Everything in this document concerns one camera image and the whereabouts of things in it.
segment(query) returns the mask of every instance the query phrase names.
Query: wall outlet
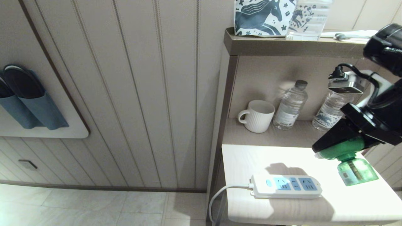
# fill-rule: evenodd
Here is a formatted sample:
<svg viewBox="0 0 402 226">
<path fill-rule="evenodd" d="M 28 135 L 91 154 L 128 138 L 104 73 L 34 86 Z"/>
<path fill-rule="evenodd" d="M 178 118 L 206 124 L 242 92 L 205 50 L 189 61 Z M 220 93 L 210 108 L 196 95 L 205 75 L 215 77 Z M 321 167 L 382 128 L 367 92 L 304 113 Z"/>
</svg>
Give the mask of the wall outlet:
<svg viewBox="0 0 402 226">
<path fill-rule="evenodd" d="M 20 160 L 18 160 L 18 162 L 21 163 L 21 165 L 24 166 L 27 169 L 30 169 L 30 170 L 37 170 L 38 169 L 38 167 L 35 166 L 35 164 L 33 164 L 29 160 L 20 159 Z"/>
</svg>

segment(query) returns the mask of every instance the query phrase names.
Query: bottle label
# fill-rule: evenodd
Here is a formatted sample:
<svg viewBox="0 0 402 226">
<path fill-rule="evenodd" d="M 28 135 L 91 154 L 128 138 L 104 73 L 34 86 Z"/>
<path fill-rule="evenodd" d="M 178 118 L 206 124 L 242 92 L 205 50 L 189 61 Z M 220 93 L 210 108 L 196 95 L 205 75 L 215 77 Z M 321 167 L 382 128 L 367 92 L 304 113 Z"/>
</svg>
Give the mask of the bottle label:
<svg viewBox="0 0 402 226">
<path fill-rule="evenodd" d="M 330 4 L 298 3 L 289 21 L 289 30 L 297 33 L 320 34 L 328 17 Z"/>
<path fill-rule="evenodd" d="M 315 116 L 314 121 L 322 127 L 332 128 L 332 126 L 334 126 L 341 118 L 342 116 L 330 115 L 320 109 Z"/>
<path fill-rule="evenodd" d="M 284 111 L 278 111 L 275 120 L 279 125 L 293 126 L 298 116 L 299 114 L 293 115 Z"/>
</svg>

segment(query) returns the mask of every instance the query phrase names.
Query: power cord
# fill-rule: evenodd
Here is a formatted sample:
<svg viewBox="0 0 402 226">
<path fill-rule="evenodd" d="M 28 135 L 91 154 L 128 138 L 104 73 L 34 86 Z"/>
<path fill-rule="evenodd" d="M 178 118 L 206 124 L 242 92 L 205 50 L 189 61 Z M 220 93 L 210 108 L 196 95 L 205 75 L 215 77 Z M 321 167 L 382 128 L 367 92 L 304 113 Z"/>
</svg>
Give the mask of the power cord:
<svg viewBox="0 0 402 226">
<path fill-rule="evenodd" d="M 212 221 L 213 224 L 215 224 L 215 221 L 212 219 L 212 204 L 213 201 L 216 199 L 216 197 L 218 197 L 224 190 L 228 189 L 228 188 L 245 188 L 245 189 L 253 189 L 254 188 L 254 184 L 243 184 L 243 185 L 226 185 L 223 188 L 221 188 L 211 199 L 211 201 L 209 202 L 209 206 L 208 206 L 208 214 L 209 214 L 209 219 Z"/>
<path fill-rule="evenodd" d="M 338 66 L 335 68 L 335 71 L 333 72 L 333 74 L 339 75 L 339 74 L 343 74 L 343 67 L 347 67 L 350 70 L 352 70 L 357 76 L 359 76 L 360 78 L 366 79 L 369 82 L 371 82 L 374 86 L 374 91 L 373 94 L 371 95 L 370 99 L 369 99 L 369 105 L 374 103 L 374 99 L 377 97 L 378 95 L 378 91 L 379 91 L 379 84 L 378 81 L 375 80 L 374 78 L 372 78 L 372 75 L 366 75 L 361 73 L 354 65 L 352 64 L 346 64 L 346 63 L 342 63 L 342 64 L 338 64 Z"/>
</svg>

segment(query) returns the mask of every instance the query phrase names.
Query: white cord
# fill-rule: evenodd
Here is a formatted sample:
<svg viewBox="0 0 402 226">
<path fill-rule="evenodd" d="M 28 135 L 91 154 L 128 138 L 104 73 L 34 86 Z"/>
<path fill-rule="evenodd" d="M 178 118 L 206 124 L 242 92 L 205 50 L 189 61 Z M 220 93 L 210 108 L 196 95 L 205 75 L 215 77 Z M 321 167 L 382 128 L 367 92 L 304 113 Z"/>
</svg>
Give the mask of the white cord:
<svg viewBox="0 0 402 226">
<path fill-rule="evenodd" d="M 211 199 L 211 201 L 209 202 L 209 206 L 208 206 L 208 213 L 209 213 L 209 219 L 212 221 L 213 224 L 215 224 L 215 221 L 212 220 L 212 203 L 213 201 L 216 199 L 216 197 L 218 197 L 218 195 L 220 193 L 222 193 L 224 190 L 228 189 L 228 188 L 253 188 L 253 184 L 244 184 L 244 185 L 227 185 L 224 186 L 223 188 L 221 188 Z"/>
</svg>

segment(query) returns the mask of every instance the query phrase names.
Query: black cable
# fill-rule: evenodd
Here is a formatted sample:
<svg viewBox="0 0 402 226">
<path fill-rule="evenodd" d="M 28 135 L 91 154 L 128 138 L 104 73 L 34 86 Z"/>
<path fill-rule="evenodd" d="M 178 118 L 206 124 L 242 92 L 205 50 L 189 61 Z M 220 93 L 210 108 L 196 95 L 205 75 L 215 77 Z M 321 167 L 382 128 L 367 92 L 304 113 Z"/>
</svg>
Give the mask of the black cable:
<svg viewBox="0 0 402 226">
<path fill-rule="evenodd" d="M 374 78 L 372 78 L 371 76 L 368 76 L 366 74 L 361 73 L 354 65 L 352 64 L 346 64 L 346 63 L 342 63 L 342 64 L 338 64 L 337 69 L 338 70 L 342 70 L 342 67 L 347 67 L 350 70 L 352 70 L 357 76 L 359 76 L 360 78 L 364 78 L 366 80 L 368 80 L 369 82 L 371 82 L 374 85 L 374 91 L 373 94 L 371 95 L 370 99 L 369 99 L 369 104 L 374 103 L 374 99 L 377 97 L 378 92 L 379 92 L 379 84 L 378 81 L 375 80 Z"/>
</svg>

